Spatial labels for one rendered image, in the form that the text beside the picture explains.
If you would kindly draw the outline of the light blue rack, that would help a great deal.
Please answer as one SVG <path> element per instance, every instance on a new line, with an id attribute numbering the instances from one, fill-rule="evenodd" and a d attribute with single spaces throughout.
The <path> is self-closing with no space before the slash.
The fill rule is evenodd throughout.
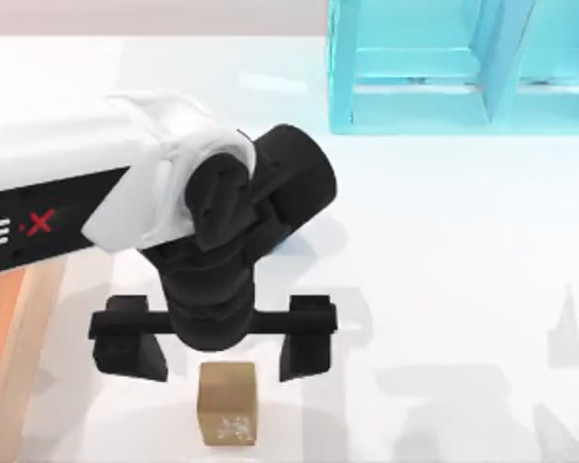
<path id="1" fill-rule="evenodd" d="M 336 134 L 579 135 L 579 0 L 327 0 Z"/>

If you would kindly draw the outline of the small brown cardboard box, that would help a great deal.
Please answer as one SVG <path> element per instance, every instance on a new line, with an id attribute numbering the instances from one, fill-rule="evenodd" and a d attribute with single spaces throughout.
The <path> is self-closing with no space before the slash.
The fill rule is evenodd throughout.
<path id="1" fill-rule="evenodd" d="M 252 362 L 200 365 L 197 418 L 206 442 L 254 442 L 259 412 L 257 370 Z"/>

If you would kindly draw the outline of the salmon-coloured shallow box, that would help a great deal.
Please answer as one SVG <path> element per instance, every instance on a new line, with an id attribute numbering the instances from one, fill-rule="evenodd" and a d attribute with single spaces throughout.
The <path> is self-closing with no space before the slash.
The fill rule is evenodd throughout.
<path id="1" fill-rule="evenodd" d="M 0 274 L 0 463 L 15 463 L 45 332 L 66 261 Z"/>

